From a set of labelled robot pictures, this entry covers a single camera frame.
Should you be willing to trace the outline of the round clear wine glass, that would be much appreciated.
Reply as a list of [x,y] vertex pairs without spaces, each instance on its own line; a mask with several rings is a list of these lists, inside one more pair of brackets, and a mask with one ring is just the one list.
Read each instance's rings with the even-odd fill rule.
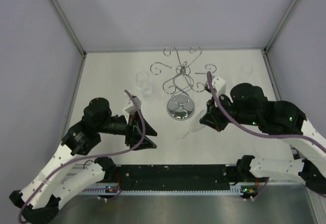
[[141,92],[142,101],[144,103],[151,103],[154,98],[153,83],[150,75],[146,71],[138,72],[135,76],[136,87]]

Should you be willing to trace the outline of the ribbed clear flute glass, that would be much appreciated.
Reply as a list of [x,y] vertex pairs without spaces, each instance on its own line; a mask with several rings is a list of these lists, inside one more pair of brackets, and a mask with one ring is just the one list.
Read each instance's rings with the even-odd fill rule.
[[237,84],[252,83],[254,68],[250,64],[243,64],[237,77]]

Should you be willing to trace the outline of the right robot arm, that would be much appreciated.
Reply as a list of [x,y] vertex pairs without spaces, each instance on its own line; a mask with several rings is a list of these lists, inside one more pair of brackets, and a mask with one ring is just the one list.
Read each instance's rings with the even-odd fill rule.
[[325,196],[325,137],[295,104],[269,101],[263,90],[250,83],[233,87],[225,95],[226,82],[207,82],[205,90],[212,94],[207,111],[199,120],[218,132],[233,124],[255,137],[281,140],[303,154],[303,159],[275,160],[245,155],[237,162],[238,176],[279,178],[304,184],[311,191]]

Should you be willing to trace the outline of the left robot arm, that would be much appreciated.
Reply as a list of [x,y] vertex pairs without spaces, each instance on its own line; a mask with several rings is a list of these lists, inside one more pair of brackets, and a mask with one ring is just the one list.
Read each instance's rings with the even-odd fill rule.
[[113,116],[109,101],[95,98],[81,120],[62,138],[56,152],[38,176],[9,199],[18,208],[20,223],[49,223],[63,206],[87,187],[116,179],[112,155],[89,156],[102,133],[122,135],[130,150],[155,149],[149,136],[157,132],[144,119],[141,102],[132,96],[121,116]]

